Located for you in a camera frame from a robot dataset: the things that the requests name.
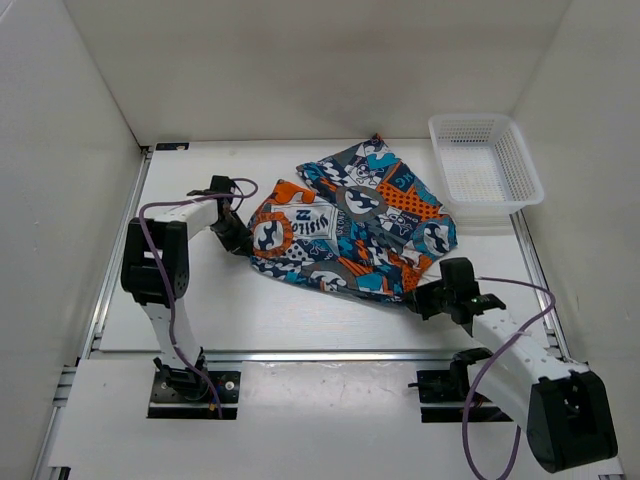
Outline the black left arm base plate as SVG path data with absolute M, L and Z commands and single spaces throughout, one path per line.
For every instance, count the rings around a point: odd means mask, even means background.
M 210 379 L 220 400 L 205 383 L 195 390 L 176 389 L 167 376 L 156 370 L 147 408 L 148 419 L 236 420 L 242 373 L 239 370 L 210 370 Z

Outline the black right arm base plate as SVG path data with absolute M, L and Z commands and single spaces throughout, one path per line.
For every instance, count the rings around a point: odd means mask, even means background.
M 461 423 L 465 396 L 454 386 L 447 370 L 418 370 L 416 379 L 407 387 L 418 393 L 423 424 Z M 476 394 L 469 413 L 471 423 L 511 422 L 511 418 L 490 402 Z

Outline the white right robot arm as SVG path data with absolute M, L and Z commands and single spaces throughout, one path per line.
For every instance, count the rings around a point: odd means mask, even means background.
M 462 446 L 471 453 L 469 420 L 475 398 L 489 399 L 516 425 L 538 464 L 549 473 L 612 459 L 618 454 L 603 380 L 585 363 L 561 360 L 532 338 L 529 328 L 555 307 L 548 305 L 523 324 L 508 320 L 507 306 L 482 293 L 481 278 L 467 258 L 439 264 L 440 278 L 408 292 L 404 303 L 429 319 L 446 314 L 477 342 L 456 353 L 449 387 L 464 399 Z

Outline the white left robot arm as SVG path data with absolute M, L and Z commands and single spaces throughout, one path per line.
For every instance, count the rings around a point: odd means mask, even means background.
M 252 234 L 237 210 L 257 191 L 257 183 L 248 178 L 215 175 L 207 188 L 192 190 L 183 200 L 142 205 L 125 236 L 120 282 L 152 324 L 160 347 L 156 368 L 186 400 L 207 401 L 218 413 L 218 387 L 185 306 L 189 242 L 209 230 L 228 253 L 250 257 Z

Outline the colourful patterned shorts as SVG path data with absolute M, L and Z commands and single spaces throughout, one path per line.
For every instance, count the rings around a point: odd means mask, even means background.
M 458 245 L 453 218 L 378 135 L 296 168 L 249 221 L 251 266 L 324 292 L 398 303 Z

